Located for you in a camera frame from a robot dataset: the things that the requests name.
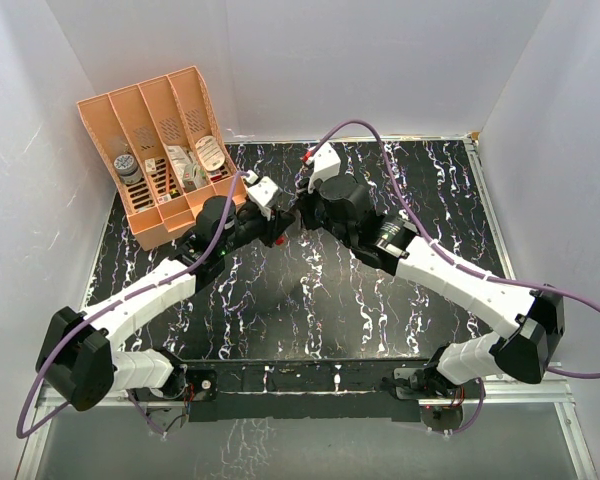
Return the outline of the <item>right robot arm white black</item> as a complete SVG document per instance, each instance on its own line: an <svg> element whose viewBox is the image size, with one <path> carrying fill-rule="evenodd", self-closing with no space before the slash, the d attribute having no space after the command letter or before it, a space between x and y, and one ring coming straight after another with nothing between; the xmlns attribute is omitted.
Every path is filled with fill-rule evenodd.
<svg viewBox="0 0 600 480"><path fill-rule="evenodd" d="M564 334L564 302L538 288L502 285L446 250L436 251L396 213L378 213L367 187L349 174L303 179L296 190L303 226L323 229L364 265L426 287L491 329L463 343L439 347L407 387L440 397L479 377L506 374L526 384L542 381Z"/></svg>

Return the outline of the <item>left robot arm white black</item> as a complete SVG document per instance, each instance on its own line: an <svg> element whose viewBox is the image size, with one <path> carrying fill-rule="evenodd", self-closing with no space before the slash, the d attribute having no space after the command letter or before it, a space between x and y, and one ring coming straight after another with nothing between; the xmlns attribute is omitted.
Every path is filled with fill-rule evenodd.
<svg viewBox="0 0 600 480"><path fill-rule="evenodd" d="M227 254L255 240L271 247L294 221L292 211L253 201L241 207L224 196L205 201L176 251L153 271L87 311L64 307L52 316L37 373L77 411L116 390L150 388L177 398L187 376L173 359L152 349L124 352L122 346L156 316L212 283Z"/></svg>

